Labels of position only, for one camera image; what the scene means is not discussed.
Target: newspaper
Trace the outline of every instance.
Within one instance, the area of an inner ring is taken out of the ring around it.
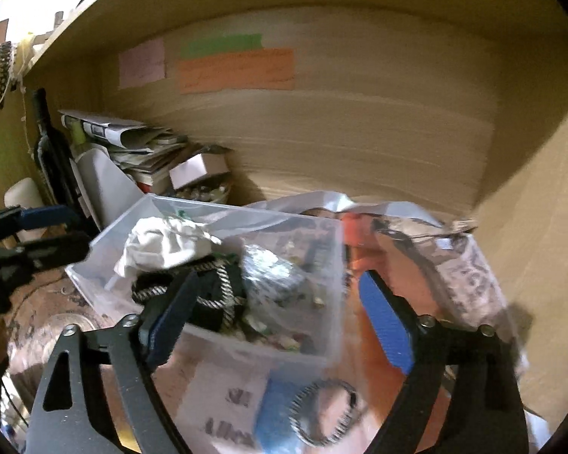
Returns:
[[[112,118],[69,109],[59,110],[59,112],[64,127],[71,129],[74,124],[79,124],[89,137],[107,141],[125,149],[143,149],[149,141],[166,131],[165,128],[150,127],[145,123],[130,119]]]

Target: stack of papers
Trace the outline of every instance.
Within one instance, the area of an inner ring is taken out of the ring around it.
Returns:
[[[110,159],[144,192],[162,194],[170,187],[168,171],[197,149],[170,128],[106,117],[79,110],[60,110],[62,124],[81,126],[86,136],[107,148]]]

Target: screw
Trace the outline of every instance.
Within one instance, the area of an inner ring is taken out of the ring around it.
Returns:
[[[429,314],[423,314],[422,316],[418,317],[418,323],[423,327],[434,327],[435,318],[433,316],[430,316]]]
[[[80,328],[78,327],[77,324],[68,324],[67,326],[65,326],[63,328],[63,335],[64,336],[71,336],[76,334],[77,330],[79,330]]]
[[[482,333],[484,336],[487,336],[488,338],[494,336],[494,327],[490,326],[490,324],[482,324],[478,329],[480,330],[480,333]]]
[[[124,316],[122,326],[124,327],[133,327],[139,322],[139,316],[136,314],[129,314]]]

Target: clear plastic box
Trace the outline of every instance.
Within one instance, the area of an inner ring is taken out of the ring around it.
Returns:
[[[66,269],[96,312],[118,321],[126,314],[138,314],[142,310],[131,299],[132,280],[116,275],[114,265],[139,219],[176,214],[177,210],[185,210],[194,221],[207,223],[207,230],[223,242],[220,252],[240,253],[243,243],[258,244],[299,264],[326,290],[318,326],[320,333],[314,340],[315,354],[275,350],[186,324],[184,334],[194,336],[186,340],[189,344],[201,346],[198,343],[206,340],[213,345],[206,348],[220,346],[239,359],[270,360],[273,369],[285,372],[288,380],[293,374],[319,374],[338,359],[345,302],[345,265],[343,229],[336,219],[145,195],[91,243],[85,261]]]

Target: orange object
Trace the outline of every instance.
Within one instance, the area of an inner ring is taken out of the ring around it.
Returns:
[[[222,53],[179,62],[182,93],[223,89],[294,88],[294,52],[291,49]]]

